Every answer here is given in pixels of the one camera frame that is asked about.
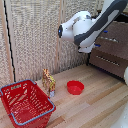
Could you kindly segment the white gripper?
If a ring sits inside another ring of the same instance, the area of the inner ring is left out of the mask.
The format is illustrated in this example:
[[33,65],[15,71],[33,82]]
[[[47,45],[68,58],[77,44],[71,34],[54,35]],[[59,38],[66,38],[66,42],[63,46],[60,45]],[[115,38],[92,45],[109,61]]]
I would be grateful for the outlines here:
[[85,47],[85,48],[81,48],[81,47],[80,47],[80,49],[78,50],[78,52],[80,52],[80,53],[90,53],[93,48],[95,48],[95,47],[100,47],[100,46],[101,46],[100,44],[95,44],[95,42],[94,42],[94,43],[93,43],[91,46],[89,46],[89,47]]

